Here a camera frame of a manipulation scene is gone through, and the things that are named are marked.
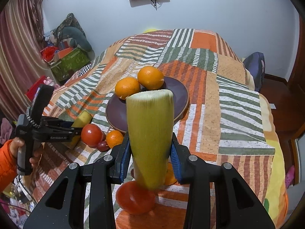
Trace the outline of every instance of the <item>striped quilt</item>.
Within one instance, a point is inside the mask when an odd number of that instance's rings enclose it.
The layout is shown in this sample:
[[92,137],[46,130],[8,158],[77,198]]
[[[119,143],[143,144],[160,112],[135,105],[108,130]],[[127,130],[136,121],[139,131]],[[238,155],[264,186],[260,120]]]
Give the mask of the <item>striped quilt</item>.
[[[55,91],[44,115],[74,120],[86,109],[104,132],[112,130],[106,106],[115,84],[136,77],[144,66],[159,68],[188,89],[190,106],[173,128],[179,142],[208,163],[230,162],[264,204],[275,225],[285,217],[285,171],[268,101],[253,91],[253,78],[231,47],[217,33],[176,29],[138,34],[115,42],[92,64],[76,72]],[[101,153],[80,142],[74,150],[46,144],[30,190],[39,200],[70,162],[94,163]],[[132,180],[130,171],[125,181]],[[189,187],[163,186],[151,213],[130,216],[115,201],[118,228],[182,228]],[[86,189],[84,224],[88,225],[89,190]],[[211,193],[211,228],[215,228],[215,192]]]

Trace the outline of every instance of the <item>plate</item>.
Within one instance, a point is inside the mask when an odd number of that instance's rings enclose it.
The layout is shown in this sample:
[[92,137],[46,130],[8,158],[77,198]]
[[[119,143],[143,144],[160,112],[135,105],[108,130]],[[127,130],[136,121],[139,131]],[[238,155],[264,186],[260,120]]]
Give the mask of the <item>plate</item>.
[[[183,83],[172,78],[164,77],[164,83],[160,89],[168,89],[173,92],[174,124],[182,119],[183,112],[189,105],[189,92]],[[106,107],[106,118],[110,125],[121,132],[127,131],[126,102],[114,94]]]

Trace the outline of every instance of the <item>blue backpack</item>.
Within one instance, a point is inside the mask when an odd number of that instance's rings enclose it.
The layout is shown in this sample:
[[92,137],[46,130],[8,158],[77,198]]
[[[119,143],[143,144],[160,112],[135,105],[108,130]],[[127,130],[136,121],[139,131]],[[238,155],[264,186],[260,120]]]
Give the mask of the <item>blue backpack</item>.
[[247,57],[243,64],[253,77],[255,91],[259,92],[265,76],[265,57],[263,53],[255,52]]

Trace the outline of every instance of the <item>striped curtain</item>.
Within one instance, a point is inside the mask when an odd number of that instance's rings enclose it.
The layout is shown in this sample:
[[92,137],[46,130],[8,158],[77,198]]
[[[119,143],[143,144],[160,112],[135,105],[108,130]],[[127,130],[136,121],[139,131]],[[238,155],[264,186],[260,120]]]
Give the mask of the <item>striped curtain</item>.
[[41,0],[9,0],[0,13],[0,109],[9,119],[24,113],[27,90],[51,73],[42,59]]

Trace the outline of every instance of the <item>orange sleeve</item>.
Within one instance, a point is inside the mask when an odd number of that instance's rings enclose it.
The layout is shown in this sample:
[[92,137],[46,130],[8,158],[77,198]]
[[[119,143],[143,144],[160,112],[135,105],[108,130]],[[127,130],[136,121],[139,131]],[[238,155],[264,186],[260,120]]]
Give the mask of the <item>orange sleeve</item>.
[[16,159],[11,154],[10,144],[13,140],[8,140],[0,148],[0,193],[17,176]]

